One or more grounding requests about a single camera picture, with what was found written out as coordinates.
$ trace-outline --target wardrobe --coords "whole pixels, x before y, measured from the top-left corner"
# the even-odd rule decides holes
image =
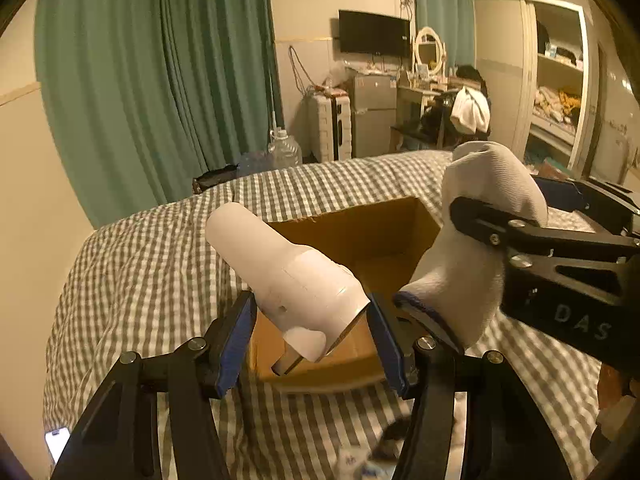
[[[584,9],[561,0],[474,0],[474,9],[491,140],[526,164],[550,158],[582,176],[599,78],[597,42]]]

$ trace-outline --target phone screen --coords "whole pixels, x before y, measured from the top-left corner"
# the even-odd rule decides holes
[[[49,446],[49,452],[53,457],[53,461],[57,464],[62,450],[65,449],[66,441],[69,440],[69,430],[67,428],[59,428],[58,430],[49,431],[44,436]]]

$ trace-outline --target mini fridge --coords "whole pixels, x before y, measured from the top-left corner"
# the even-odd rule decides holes
[[[396,124],[395,75],[355,73],[349,81],[352,156],[389,153]]]

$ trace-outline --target checkered bedsheet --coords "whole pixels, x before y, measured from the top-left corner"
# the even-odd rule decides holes
[[[450,153],[410,152],[311,164],[227,182],[101,228],[84,244],[60,297],[47,345],[46,431],[72,428],[121,352],[173,351],[232,305],[242,282],[207,244],[204,226],[235,201],[265,221],[416,196],[440,221]],[[550,210],[549,227],[590,230]],[[498,349],[542,410],[575,479],[594,459],[599,362],[498,313],[472,349]],[[212,410],[232,478],[332,477],[343,446],[372,447],[411,404],[386,383],[338,394],[282,394],[242,373]],[[166,396],[159,396],[162,475],[176,478]]]

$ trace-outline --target white cylindrical object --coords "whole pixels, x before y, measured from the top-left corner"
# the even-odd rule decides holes
[[[292,244],[239,203],[210,215],[206,238],[251,287],[284,340],[309,361],[324,357],[369,303],[349,269]]]

